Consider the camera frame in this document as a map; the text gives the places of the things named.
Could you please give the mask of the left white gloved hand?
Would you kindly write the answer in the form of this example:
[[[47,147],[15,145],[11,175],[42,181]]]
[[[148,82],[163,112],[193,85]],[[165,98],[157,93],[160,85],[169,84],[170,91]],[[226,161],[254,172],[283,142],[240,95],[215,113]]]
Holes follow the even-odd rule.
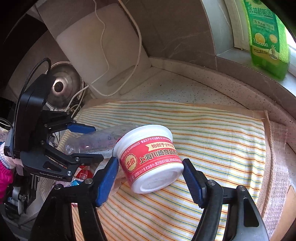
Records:
[[[15,169],[16,164],[13,161],[10,153],[6,151],[6,139],[8,136],[8,130],[1,128],[0,141],[1,141],[1,164],[8,170]]]

